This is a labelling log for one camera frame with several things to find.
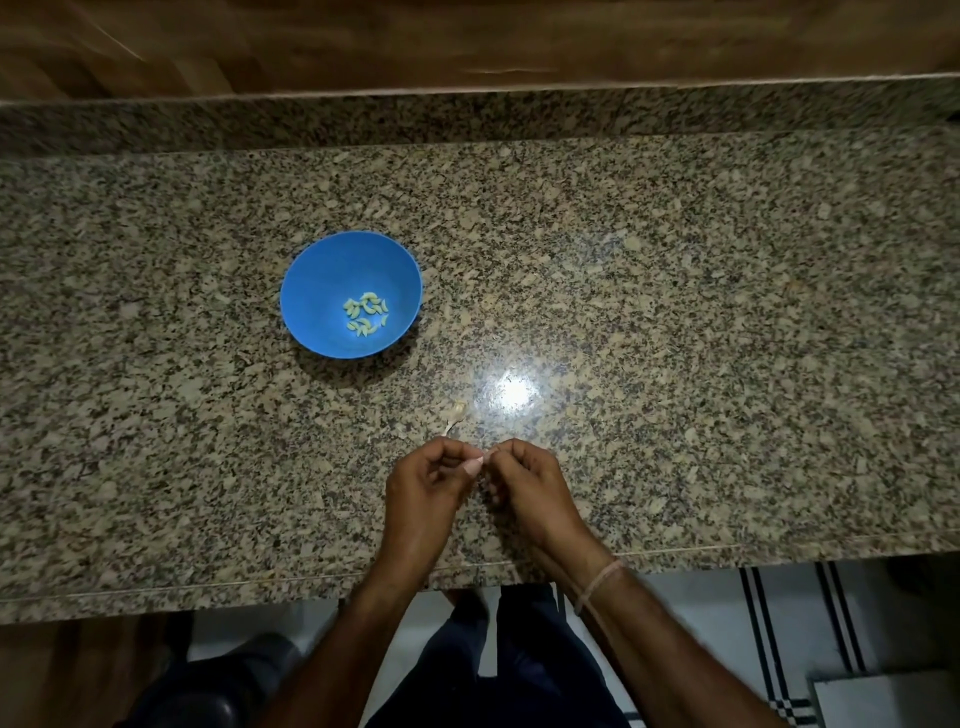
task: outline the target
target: forearm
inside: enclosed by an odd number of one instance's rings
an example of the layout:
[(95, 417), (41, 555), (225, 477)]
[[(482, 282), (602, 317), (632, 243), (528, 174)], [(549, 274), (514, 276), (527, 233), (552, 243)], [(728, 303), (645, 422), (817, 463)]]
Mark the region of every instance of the forearm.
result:
[[(551, 578), (557, 582), (570, 603), (575, 603), (581, 590), (556, 564), (551, 566)], [(660, 689), (657, 675), (643, 662), (620, 630), (590, 609), (583, 610), (580, 617), (650, 728), (689, 725), (692, 722), (677, 697), (670, 691)]]
[(355, 728), (416, 580), (374, 564), (260, 719), (261, 728)]
[[(613, 561), (589, 535), (551, 551), (577, 594)], [(612, 573), (590, 596), (588, 609), (620, 663), (631, 695), (657, 728), (783, 725), (627, 570)]]

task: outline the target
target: floor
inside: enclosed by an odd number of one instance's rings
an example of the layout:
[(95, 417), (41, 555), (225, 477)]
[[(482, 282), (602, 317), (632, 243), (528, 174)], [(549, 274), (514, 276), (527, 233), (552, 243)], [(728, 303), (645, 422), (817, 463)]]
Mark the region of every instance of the floor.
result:
[[(923, 601), (898, 589), (881, 561), (797, 564), (654, 574), (647, 583), (716, 657), (767, 699), (791, 725), (816, 725), (815, 681), (937, 667), (941, 660)], [(491, 612), (499, 589), (483, 590)], [(643, 722), (570, 604), (574, 631), (605, 670), (634, 726)], [(418, 595), (377, 676), (364, 720), (393, 692), (450, 613), (439, 593)], [(200, 612), (191, 659), (221, 654), (248, 636), (274, 630), (306, 651), (334, 614), (329, 600)], [(495, 621), (480, 664), (493, 675)]]

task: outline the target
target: wooden surface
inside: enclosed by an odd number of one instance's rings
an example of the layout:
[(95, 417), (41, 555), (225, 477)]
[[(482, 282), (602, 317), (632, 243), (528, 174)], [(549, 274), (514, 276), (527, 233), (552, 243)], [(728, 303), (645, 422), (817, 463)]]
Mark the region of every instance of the wooden surface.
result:
[(163, 615), (0, 626), (0, 725), (103, 728), (159, 673)]
[(0, 98), (960, 70), (955, 0), (8, 0)]

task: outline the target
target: plastic bowl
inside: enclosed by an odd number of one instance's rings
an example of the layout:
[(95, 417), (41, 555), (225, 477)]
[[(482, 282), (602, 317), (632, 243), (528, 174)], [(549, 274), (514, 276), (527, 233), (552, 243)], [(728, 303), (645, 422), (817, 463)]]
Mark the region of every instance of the plastic bowl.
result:
[[(357, 336), (347, 328), (348, 299), (368, 291), (383, 299), (383, 328)], [(423, 298), (420, 267), (406, 248), (379, 232), (337, 232), (304, 250), (280, 286), (280, 316), (307, 349), (334, 359), (358, 359), (393, 345), (417, 318)], [(380, 316), (367, 316), (375, 324)]]

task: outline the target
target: left hand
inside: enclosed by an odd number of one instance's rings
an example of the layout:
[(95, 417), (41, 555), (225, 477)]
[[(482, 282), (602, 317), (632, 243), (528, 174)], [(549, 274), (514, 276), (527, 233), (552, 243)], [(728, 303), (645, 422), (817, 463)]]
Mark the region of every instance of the left hand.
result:
[(481, 449), (445, 437), (401, 458), (387, 478), (387, 516), (376, 564), (419, 589), (482, 466)]

